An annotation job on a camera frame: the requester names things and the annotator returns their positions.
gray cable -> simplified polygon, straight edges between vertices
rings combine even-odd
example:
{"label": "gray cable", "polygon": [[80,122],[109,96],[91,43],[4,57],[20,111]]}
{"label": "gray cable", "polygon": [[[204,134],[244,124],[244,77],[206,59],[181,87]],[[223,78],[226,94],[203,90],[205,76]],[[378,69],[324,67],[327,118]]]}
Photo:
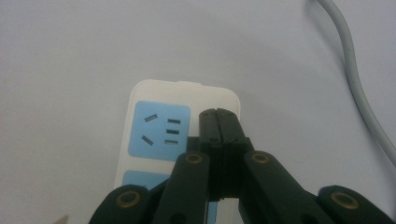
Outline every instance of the gray cable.
{"label": "gray cable", "polygon": [[361,116],[367,124],[368,129],[374,136],[375,140],[382,147],[388,155],[390,161],[396,167],[396,148],[390,141],[387,133],[379,124],[375,114],[367,102],[363,88],[361,87],[361,80],[359,79],[358,66],[356,65],[355,50],[353,48],[352,36],[350,34],[347,22],[344,19],[340,9],[332,0],[317,0],[322,7],[327,11],[332,18],[338,34],[341,38],[341,43],[344,50],[344,58],[346,61],[346,77],[349,83],[349,88],[352,92],[353,98],[358,106]]}

electrical outlet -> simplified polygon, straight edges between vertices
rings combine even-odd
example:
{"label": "electrical outlet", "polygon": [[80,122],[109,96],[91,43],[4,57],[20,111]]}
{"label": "electrical outlet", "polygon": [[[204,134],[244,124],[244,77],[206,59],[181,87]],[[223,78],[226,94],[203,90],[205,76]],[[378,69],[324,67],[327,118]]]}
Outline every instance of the electrical outlet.
{"label": "electrical outlet", "polygon": [[175,161],[186,151],[189,125],[190,109],[185,105],[139,101],[134,110],[129,154]]}
{"label": "electrical outlet", "polygon": [[[172,173],[177,156],[186,151],[188,136],[199,135],[198,115],[219,107],[239,118],[239,99],[230,90],[160,80],[136,84],[129,101],[114,187],[135,184],[150,189],[161,183]],[[210,203],[207,223],[233,223],[236,208],[236,199]]]}
{"label": "electrical outlet", "polygon": [[[128,146],[130,156],[176,161],[186,151],[190,116],[190,109],[185,105],[137,102]],[[123,176],[122,185],[134,184],[150,190],[167,178],[169,175],[129,170]],[[217,203],[209,203],[208,224],[216,223],[217,207]]]}

bolt hole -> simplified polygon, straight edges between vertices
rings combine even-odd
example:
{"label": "bolt hole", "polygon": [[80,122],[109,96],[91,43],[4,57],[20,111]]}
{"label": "bolt hole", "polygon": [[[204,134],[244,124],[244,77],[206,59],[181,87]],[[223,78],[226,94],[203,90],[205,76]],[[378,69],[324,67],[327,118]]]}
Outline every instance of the bolt hole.
{"label": "bolt hole", "polygon": [[302,214],[300,220],[303,224],[318,224],[317,219],[309,214]]}
{"label": "bolt hole", "polygon": [[173,214],[171,216],[171,218],[169,219],[169,221],[170,221],[170,224],[186,224],[187,223],[186,216],[184,216],[181,213]]}
{"label": "bolt hole", "polygon": [[355,198],[343,192],[336,191],[332,193],[331,197],[335,203],[346,209],[357,209],[359,207],[359,203]]}
{"label": "bolt hole", "polygon": [[134,190],[123,192],[117,197],[117,205],[121,208],[129,208],[135,206],[140,201],[140,194]]}

white table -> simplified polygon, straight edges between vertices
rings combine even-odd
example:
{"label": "white table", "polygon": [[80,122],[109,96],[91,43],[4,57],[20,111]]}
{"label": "white table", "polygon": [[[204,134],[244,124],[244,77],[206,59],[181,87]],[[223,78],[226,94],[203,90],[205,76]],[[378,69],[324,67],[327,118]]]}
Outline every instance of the white table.
{"label": "white table", "polygon": [[[396,142],[396,3],[335,3]],[[236,92],[255,148],[305,189],[342,185],[396,219],[396,169],[343,64],[332,21],[311,0],[1,1],[0,222],[87,223],[113,187],[130,91],[149,78]]]}

